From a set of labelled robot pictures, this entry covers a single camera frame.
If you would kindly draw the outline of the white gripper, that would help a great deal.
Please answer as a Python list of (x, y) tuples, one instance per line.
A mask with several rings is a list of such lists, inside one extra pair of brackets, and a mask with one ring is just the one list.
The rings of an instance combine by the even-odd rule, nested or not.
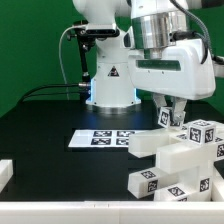
[(131, 81), (135, 88), (154, 93), (152, 98), (157, 111), (166, 106), (164, 95), (174, 96), (171, 98), (172, 121), (182, 122), (186, 99), (207, 98), (215, 91), (211, 56), (208, 55), (204, 63), (201, 63), (202, 57), (201, 39), (177, 41), (174, 46), (165, 48), (158, 60), (145, 59), (143, 51), (131, 50), (128, 56)]

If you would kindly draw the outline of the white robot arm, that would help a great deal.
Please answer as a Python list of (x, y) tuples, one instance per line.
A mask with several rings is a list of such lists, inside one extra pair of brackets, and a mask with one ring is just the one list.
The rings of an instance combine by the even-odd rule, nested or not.
[(168, 115), (184, 120), (189, 100), (211, 96), (215, 65), (207, 27), (192, 9), (224, 0), (72, 0), (86, 21), (77, 26), (80, 52), (97, 46), (97, 73), (87, 103), (106, 109), (136, 105), (137, 89), (153, 94), (158, 110), (173, 98)]

